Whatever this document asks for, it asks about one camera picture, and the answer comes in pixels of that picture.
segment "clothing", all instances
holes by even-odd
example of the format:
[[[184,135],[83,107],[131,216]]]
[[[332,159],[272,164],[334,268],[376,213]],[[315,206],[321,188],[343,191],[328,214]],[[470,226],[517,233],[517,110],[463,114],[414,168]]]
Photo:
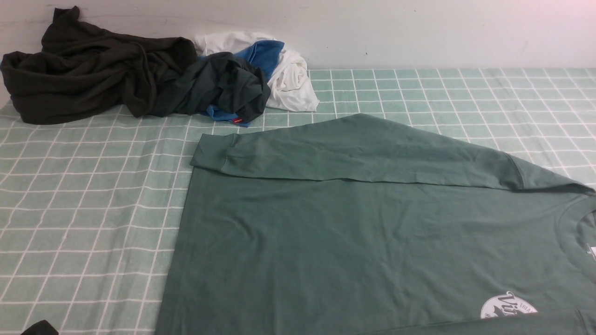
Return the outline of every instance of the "clothing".
[[[248,48],[236,52],[234,56],[245,59],[254,67],[261,68],[265,78],[269,80],[277,66],[283,47],[284,42],[280,41],[258,41]],[[229,121],[242,127],[250,126],[250,122],[240,121],[241,118],[236,113],[228,113],[217,106],[209,106],[207,111],[202,114],[210,116],[214,121]]]
[[[182,73],[197,58],[188,39],[117,34],[78,19],[77,6],[56,8],[42,52],[4,55],[4,85],[24,122],[70,122],[119,103],[145,115],[165,73]]]
[[[197,51],[203,55],[216,52],[239,52],[257,41],[275,40],[263,33],[230,32],[210,35],[196,35]],[[284,46],[279,64],[267,85],[271,96],[267,107],[288,111],[316,111],[319,100],[308,78],[306,60],[300,53]]]
[[[156,335],[596,332],[574,180],[364,114],[203,135],[191,164]]]
[[[235,113],[241,122],[263,114],[270,95],[262,69],[229,52],[197,60],[182,76],[172,75],[159,86],[151,115],[196,114],[209,105]]]
[[[27,328],[21,335],[58,335],[58,331],[48,321],[42,320]]]

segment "white wall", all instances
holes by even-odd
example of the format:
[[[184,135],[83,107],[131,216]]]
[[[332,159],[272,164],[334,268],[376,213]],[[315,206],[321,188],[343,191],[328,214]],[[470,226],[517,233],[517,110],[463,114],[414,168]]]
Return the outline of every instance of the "white wall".
[[[72,5],[133,35],[268,32],[312,68],[596,67],[595,0],[4,0],[0,52],[40,50]]]

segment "black fabric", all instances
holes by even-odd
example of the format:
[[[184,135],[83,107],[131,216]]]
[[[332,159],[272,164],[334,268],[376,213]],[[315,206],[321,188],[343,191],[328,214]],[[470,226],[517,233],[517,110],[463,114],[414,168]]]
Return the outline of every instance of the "black fabric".
[[[243,122],[263,114],[271,94],[263,70],[230,52],[201,58],[180,77],[171,73],[158,90],[152,115],[196,114],[214,105]]]
[[[58,335],[58,331],[48,321],[42,320],[27,328],[21,335]]]
[[[79,14],[78,7],[56,8],[42,52],[4,55],[4,85],[24,122],[84,119],[118,103],[142,116],[166,73],[182,73],[197,59],[188,39],[117,34],[80,22]]]

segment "bed sheet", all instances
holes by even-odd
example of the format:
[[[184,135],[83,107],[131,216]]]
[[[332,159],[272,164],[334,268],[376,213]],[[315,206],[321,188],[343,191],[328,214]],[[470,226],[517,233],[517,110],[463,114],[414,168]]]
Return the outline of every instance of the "bed sheet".
[[[311,70],[316,113],[250,128],[126,107],[63,125],[0,110],[0,334],[151,334],[202,134],[368,113],[596,187],[596,69]]]

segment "white circular logo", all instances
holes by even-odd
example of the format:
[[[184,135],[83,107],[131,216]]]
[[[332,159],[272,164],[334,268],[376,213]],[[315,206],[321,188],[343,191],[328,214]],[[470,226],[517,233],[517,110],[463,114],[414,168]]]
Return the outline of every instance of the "white circular logo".
[[[508,291],[502,296],[496,296],[488,299],[482,306],[480,318],[508,317],[510,315],[536,313],[537,310],[527,301],[516,297]]]

